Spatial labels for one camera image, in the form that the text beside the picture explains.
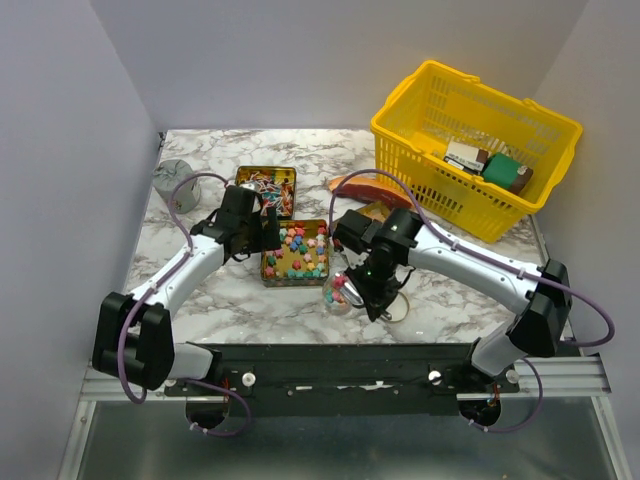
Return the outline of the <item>round jar lid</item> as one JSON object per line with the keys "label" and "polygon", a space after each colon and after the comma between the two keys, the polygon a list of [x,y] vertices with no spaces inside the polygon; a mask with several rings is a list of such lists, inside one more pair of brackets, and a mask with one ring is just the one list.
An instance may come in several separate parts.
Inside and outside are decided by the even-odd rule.
{"label": "round jar lid", "polygon": [[399,292],[394,301],[387,307],[387,322],[398,323],[403,321],[410,310],[410,303],[403,292]]}

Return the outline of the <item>tin of lollipops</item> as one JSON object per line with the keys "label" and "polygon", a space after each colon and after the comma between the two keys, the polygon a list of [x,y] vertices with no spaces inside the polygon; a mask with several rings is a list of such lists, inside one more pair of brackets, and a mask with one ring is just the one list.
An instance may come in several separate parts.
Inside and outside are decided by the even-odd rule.
{"label": "tin of lollipops", "polygon": [[274,207],[280,219],[291,219],[295,207],[297,172],[293,167],[240,166],[237,185],[252,183],[262,195],[264,209]]}

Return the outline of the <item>tin of star candies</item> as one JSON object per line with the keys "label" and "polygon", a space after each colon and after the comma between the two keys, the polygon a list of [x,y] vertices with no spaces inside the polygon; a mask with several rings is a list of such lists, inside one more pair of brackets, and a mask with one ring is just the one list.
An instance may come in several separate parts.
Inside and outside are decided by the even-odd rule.
{"label": "tin of star candies", "polygon": [[267,287],[322,286],[329,274],[327,223],[321,219],[281,221],[280,246],[261,256]]}

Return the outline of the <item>tin of popsicle gummies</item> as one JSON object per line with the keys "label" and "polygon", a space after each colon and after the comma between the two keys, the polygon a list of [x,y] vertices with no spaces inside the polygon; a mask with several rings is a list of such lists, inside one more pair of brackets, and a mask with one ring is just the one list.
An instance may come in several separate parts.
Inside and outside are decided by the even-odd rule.
{"label": "tin of popsicle gummies", "polygon": [[380,223],[384,223],[391,214],[391,209],[381,201],[370,203],[366,206],[358,208],[357,211],[362,215],[372,220],[376,220]]}

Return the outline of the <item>metal candy scoop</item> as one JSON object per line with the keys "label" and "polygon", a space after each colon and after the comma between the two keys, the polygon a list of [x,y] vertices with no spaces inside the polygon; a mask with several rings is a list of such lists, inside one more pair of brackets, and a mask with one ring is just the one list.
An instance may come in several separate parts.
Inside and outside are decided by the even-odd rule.
{"label": "metal candy scoop", "polygon": [[390,321],[392,319],[392,315],[385,309],[374,307],[371,303],[367,303],[350,281],[341,286],[339,292],[353,308],[364,309],[371,322],[376,320]]}

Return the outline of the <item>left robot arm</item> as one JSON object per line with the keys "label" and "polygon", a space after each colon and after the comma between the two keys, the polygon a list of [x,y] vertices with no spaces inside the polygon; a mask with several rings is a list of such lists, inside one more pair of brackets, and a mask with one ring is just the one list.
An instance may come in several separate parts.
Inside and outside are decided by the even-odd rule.
{"label": "left robot arm", "polygon": [[279,241],[278,216],[263,208],[252,183],[226,188],[221,206],[187,232],[185,245],[153,277],[128,294],[103,300],[94,340],[93,369],[125,386],[156,390],[167,380],[187,379],[201,395],[222,380],[207,347],[177,343],[172,318],[196,287],[234,260],[241,262]]}

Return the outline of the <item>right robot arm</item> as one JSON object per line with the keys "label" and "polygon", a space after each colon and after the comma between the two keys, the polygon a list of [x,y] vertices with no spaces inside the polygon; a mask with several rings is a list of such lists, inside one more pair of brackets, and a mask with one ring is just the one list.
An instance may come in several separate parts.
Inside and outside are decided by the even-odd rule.
{"label": "right robot arm", "polygon": [[556,355],[571,310],[566,266],[549,260],[542,267],[504,257],[426,224],[416,213],[396,208],[384,221],[349,210],[332,238],[341,248],[364,255],[347,268],[340,292],[370,320],[388,319],[403,281],[399,266],[427,270],[462,283],[503,305],[515,318],[480,338],[460,367],[460,379],[480,392],[509,365],[526,356]]}

